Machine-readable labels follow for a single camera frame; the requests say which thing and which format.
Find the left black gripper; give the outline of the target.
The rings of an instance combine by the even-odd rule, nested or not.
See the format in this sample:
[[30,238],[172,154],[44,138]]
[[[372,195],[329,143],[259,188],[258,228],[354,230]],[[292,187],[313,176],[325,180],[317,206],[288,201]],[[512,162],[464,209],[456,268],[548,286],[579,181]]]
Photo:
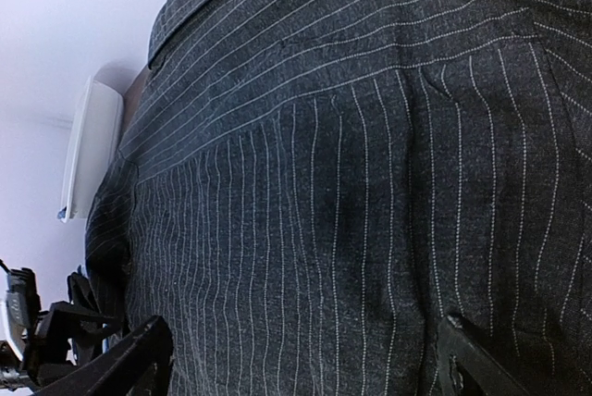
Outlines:
[[25,286],[25,352],[22,371],[35,387],[46,387],[90,363],[102,353],[103,340],[122,329],[122,319],[99,312],[90,281],[67,279],[68,299],[41,309],[36,281]]

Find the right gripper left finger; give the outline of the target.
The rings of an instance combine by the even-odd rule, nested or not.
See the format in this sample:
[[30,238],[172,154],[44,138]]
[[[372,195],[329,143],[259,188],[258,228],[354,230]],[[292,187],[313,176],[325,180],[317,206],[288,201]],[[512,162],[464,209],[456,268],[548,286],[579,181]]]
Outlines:
[[167,322],[153,316],[107,353],[35,393],[42,396],[167,395],[173,341]]

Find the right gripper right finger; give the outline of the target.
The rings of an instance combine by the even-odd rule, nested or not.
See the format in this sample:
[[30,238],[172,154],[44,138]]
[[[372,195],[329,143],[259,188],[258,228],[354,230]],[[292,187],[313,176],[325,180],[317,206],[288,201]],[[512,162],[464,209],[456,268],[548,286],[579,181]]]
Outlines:
[[530,395],[488,340],[458,314],[444,316],[437,332],[438,382],[444,395]]

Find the dark pinstriped long sleeve shirt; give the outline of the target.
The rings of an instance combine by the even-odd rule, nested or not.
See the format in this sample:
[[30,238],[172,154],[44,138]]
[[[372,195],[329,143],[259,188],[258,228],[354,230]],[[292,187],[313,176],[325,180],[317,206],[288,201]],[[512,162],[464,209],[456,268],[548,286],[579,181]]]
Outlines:
[[457,313],[591,391],[591,0],[167,0],[94,196],[174,395],[439,395]]

